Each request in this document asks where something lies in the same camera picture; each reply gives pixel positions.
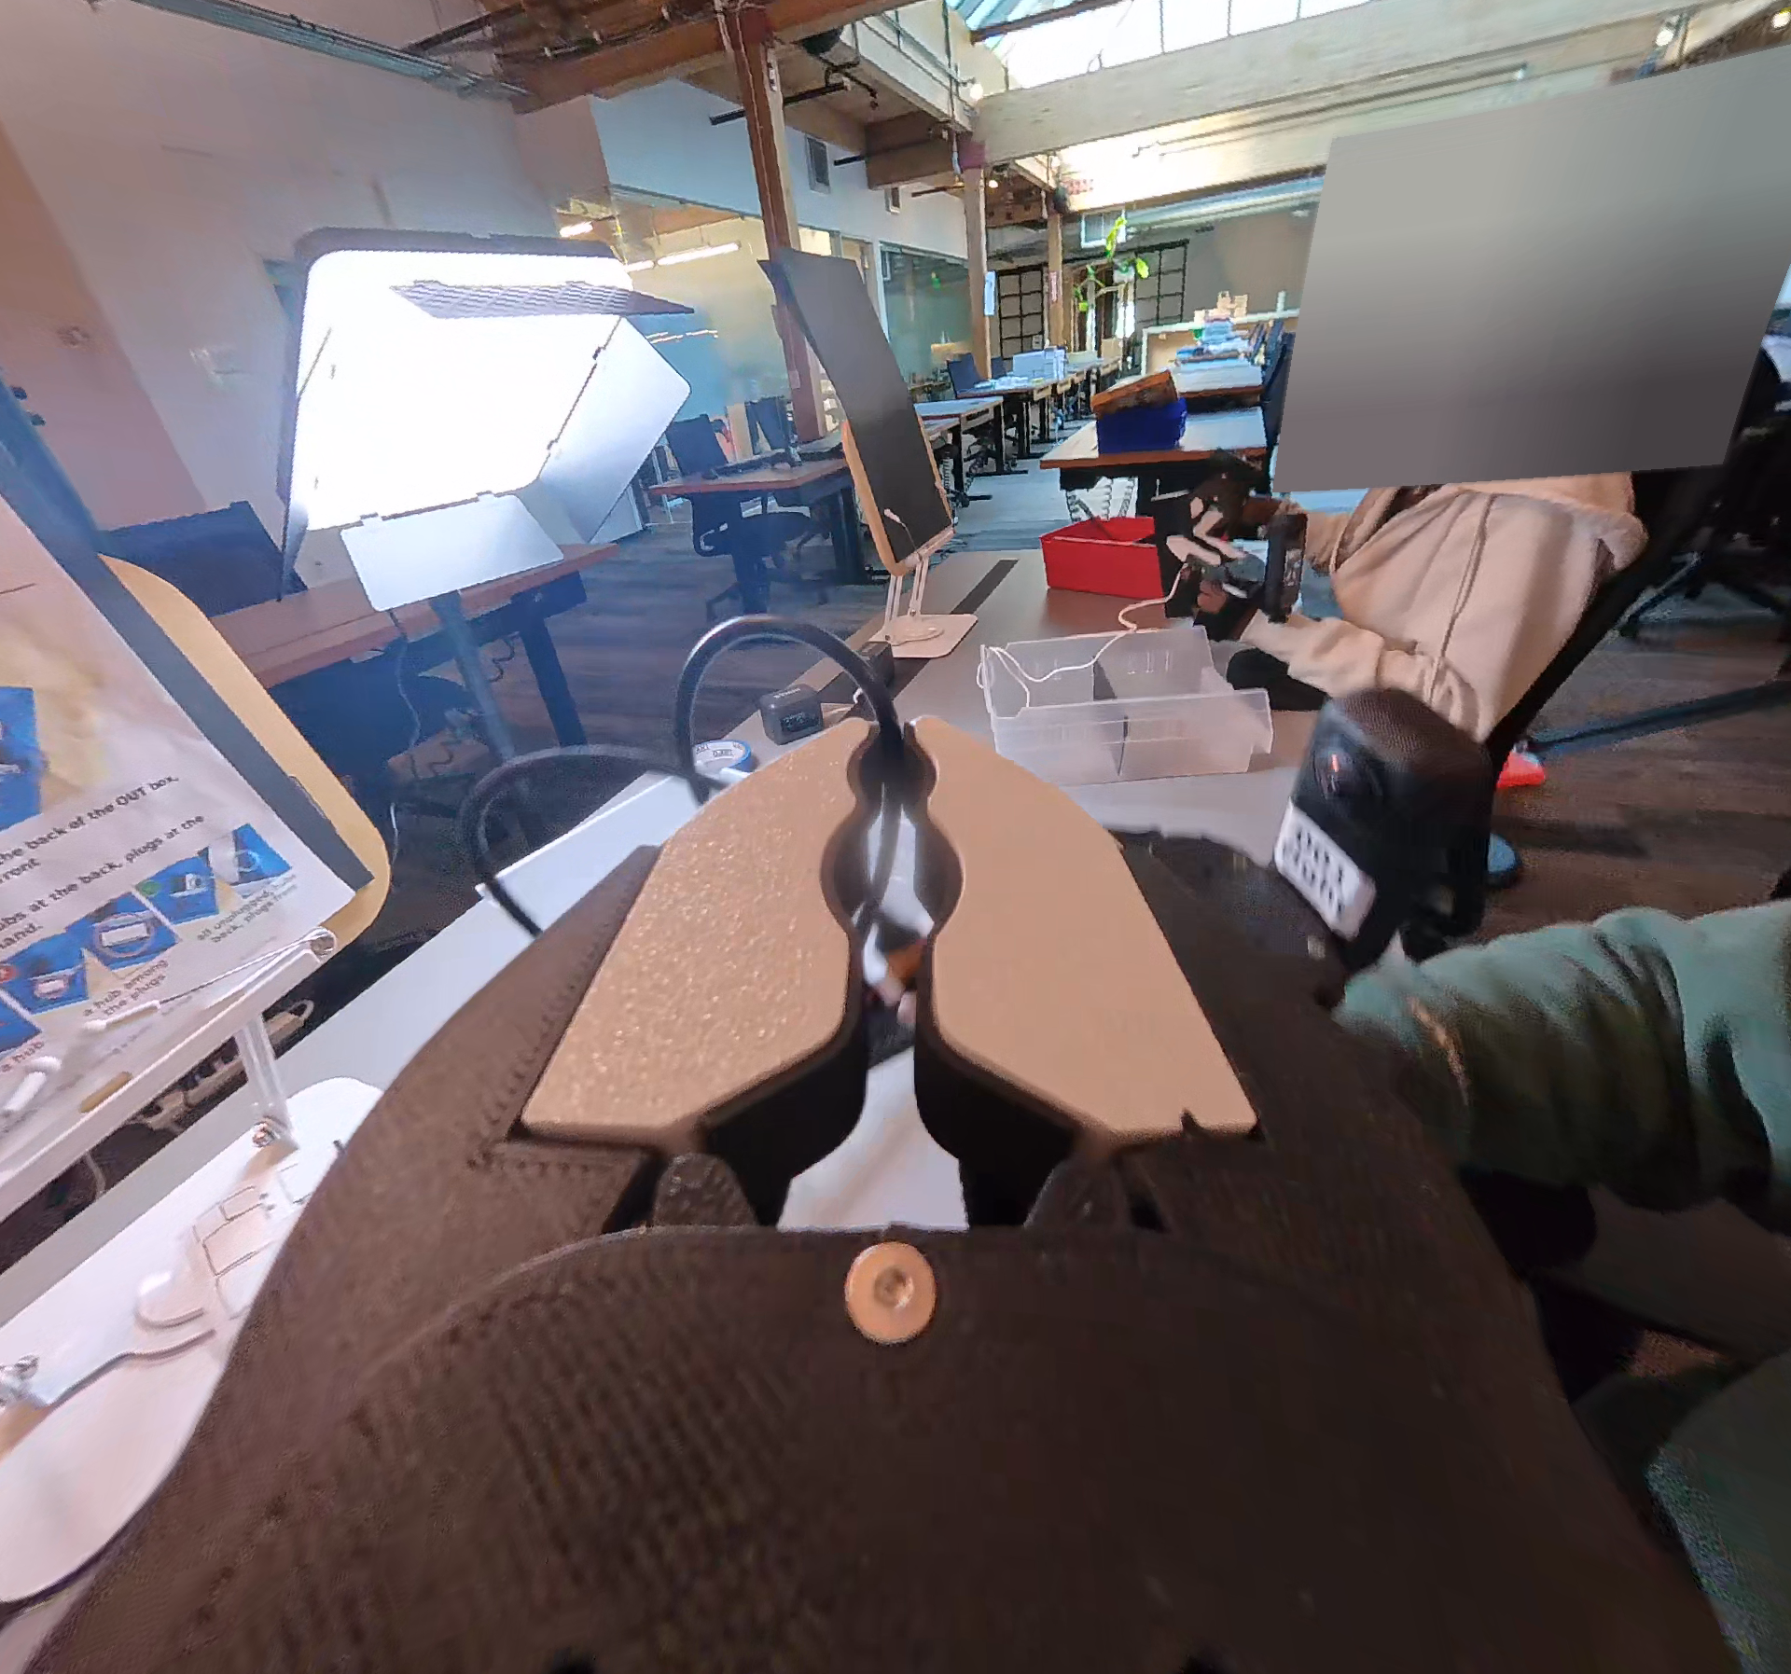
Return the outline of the printed instruction sheet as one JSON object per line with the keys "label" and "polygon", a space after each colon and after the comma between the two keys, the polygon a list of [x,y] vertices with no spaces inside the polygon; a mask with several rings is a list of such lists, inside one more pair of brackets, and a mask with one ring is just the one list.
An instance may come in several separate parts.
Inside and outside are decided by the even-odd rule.
{"label": "printed instruction sheet", "polygon": [[3,503],[3,1209],[350,937],[368,825],[209,622]]}

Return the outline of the white studio light panel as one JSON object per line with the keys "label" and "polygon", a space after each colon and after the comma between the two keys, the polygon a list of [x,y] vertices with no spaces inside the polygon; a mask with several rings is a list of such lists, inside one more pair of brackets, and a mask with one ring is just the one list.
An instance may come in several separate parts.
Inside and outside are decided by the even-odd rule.
{"label": "white studio light panel", "polygon": [[321,228],[294,253],[279,453],[284,583],[339,538],[375,610],[598,542],[688,379],[604,246],[556,236]]}

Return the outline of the wooden desk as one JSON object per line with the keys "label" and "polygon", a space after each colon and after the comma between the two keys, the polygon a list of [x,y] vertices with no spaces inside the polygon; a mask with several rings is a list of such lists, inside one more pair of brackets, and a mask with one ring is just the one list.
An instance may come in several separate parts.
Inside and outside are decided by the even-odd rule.
{"label": "wooden desk", "polygon": [[[585,730],[548,620],[583,604],[583,575],[620,552],[618,544],[565,544],[558,561],[459,592],[457,622],[474,647],[509,637],[519,643],[560,746],[581,746]],[[455,629],[441,623],[428,600],[375,610],[354,579],[222,612],[211,625],[265,687],[370,656],[397,641],[424,649],[441,645],[459,660]]]}

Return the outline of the black usb cable orange plugs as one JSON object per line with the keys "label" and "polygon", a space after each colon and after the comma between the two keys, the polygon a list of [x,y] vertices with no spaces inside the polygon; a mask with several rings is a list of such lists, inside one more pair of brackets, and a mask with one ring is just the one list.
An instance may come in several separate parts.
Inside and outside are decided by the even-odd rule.
{"label": "black usb cable orange plugs", "polygon": [[907,744],[907,732],[897,720],[891,682],[881,678],[868,658],[837,633],[815,623],[781,614],[734,616],[707,629],[691,647],[678,672],[672,695],[672,747],[676,771],[688,782],[693,798],[721,788],[719,778],[703,775],[695,759],[695,701],[707,670],[730,649],[748,643],[788,643],[814,651],[825,664],[848,676],[870,709],[876,728],[876,746],[868,761],[868,794],[876,827],[866,831],[862,856],[862,883],[852,906],[852,926],[866,945],[878,945],[883,966],[870,982],[879,1003],[905,1026],[912,1026],[918,1011],[918,974],[924,935],[909,933],[905,941],[887,937],[883,899],[893,877],[901,825],[912,817],[920,802],[918,755]]}

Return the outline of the white document stand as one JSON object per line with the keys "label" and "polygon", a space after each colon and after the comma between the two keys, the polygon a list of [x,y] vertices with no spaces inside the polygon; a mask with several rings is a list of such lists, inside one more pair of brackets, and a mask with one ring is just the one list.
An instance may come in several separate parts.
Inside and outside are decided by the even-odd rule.
{"label": "white document stand", "polygon": [[112,560],[3,387],[3,1214],[213,1059],[246,1127],[3,1321],[3,1614],[166,1480],[375,1090],[281,1087],[267,1013],[350,943],[385,844],[211,620]]}

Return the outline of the row of wooden desks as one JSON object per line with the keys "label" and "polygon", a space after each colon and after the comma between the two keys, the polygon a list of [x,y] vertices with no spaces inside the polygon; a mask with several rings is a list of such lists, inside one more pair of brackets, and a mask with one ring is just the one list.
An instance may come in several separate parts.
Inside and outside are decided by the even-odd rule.
{"label": "row of wooden desks", "polygon": [[[1002,377],[971,389],[949,401],[926,401],[914,406],[920,430],[934,455],[951,513],[959,515],[967,503],[982,501],[969,486],[974,474],[972,457],[984,455],[990,474],[1013,468],[1007,459],[1007,441],[1017,459],[1031,459],[1033,445],[1052,445],[1052,426],[1064,401],[1083,399],[1097,381],[1106,377],[1102,362],[1073,366],[1064,379]],[[1265,379],[1255,364],[1224,360],[1193,364],[1190,372],[1168,372],[1182,397],[1190,403],[1192,422],[1221,418],[1228,412],[1257,412]],[[713,470],[674,474],[645,488],[655,501],[697,498],[779,498],[802,509],[814,509],[827,530],[843,525],[843,509],[829,499],[850,488],[843,453],[843,432],[829,432],[814,447],[802,445],[790,459],[761,457],[738,461]]]}

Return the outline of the clear plastic bin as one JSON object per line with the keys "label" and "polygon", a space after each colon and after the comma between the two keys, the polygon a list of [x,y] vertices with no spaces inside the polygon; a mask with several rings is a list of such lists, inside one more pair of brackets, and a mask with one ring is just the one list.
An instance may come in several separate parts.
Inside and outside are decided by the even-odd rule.
{"label": "clear plastic bin", "polygon": [[1062,788],[1234,775],[1273,744],[1265,691],[1192,623],[988,645],[976,684],[996,751]]}

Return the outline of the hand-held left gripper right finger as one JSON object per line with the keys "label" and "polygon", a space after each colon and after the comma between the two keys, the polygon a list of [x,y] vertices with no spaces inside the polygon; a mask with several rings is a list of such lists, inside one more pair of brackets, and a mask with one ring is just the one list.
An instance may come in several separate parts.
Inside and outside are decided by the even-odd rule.
{"label": "hand-held left gripper right finger", "polygon": [[1248,1135],[1254,1104],[1116,839],[980,738],[909,722],[928,1040],[1095,1150]]}

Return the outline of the person's right forearm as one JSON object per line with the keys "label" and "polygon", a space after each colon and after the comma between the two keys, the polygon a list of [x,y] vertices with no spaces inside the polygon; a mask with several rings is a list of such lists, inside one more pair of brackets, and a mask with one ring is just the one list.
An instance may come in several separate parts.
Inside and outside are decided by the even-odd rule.
{"label": "person's right forearm", "polygon": [[1333,1019],[1457,1166],[1789,1230],[1787,901],[1506,933],[1362,972]]}

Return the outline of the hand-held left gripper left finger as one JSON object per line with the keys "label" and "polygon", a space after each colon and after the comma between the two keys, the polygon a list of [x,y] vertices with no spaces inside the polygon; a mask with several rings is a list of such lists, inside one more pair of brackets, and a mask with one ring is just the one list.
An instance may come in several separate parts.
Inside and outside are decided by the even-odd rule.
{"label": "hand-held left gripper left finger", "polygon": [[839,722],[660,846],[523,1108],[531,1137],[697,1149],[841,1044],[856,957],[833,870],[876,742]]}

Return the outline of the red plastic bin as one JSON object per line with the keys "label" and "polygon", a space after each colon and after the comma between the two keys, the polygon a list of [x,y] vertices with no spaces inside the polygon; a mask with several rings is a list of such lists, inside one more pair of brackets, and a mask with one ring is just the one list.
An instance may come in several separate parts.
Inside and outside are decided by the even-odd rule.
{"label": "red plastic bin", "polygon": [[1162,594],[1168,581],[1149,517],[1081,519],[1040,536],[1048,589],[1124,600]]}

